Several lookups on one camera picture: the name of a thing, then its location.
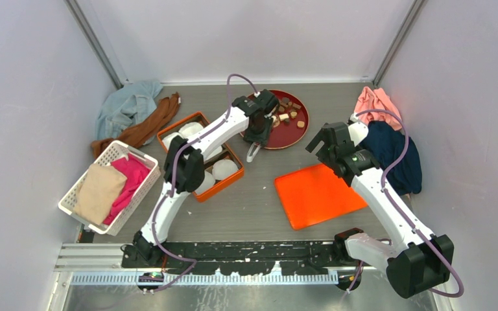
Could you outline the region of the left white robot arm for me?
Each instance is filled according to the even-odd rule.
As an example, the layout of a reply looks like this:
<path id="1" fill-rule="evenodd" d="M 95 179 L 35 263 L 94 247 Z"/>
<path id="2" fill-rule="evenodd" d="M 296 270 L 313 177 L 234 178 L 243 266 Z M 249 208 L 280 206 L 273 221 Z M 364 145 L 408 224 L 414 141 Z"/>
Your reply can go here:
<path id="1" fill-rule="evenodd" d="M 159 199 L 144 226 L 134 235 L 133 245 L 140 262 L 149 268 L 163 259 L 172 221 L 185 199 L 204 181 L 205 162 L 211 153 L 233 136 L 242 133 L 251 143 L 264 146 L 272 131 L 272 113 L 279 99 L 264 89 L 251 98 L 236 98 L 218 119 L 187 138 L 175 137 L 165 159 Z"/>

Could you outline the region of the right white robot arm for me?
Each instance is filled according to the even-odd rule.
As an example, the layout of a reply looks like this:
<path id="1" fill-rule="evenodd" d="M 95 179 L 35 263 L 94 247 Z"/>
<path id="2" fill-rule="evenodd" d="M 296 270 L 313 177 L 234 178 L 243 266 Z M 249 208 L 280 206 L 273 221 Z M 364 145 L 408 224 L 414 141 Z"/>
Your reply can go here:
<path id="1" fill-rule="evenodd" d="M 403 298 L 434 290 L 456 275 L 454 244 L 447 235 L 434 234 L 397 195 L 376 158 L 359 146 L 367 134 L 361 122 L 325 123 L 305 148 L 366 202 L 391 241 L 359 228 L 347 230 L 335 236 L 335 260 L 342 266 L 355 261 L 373 266 Z"/>

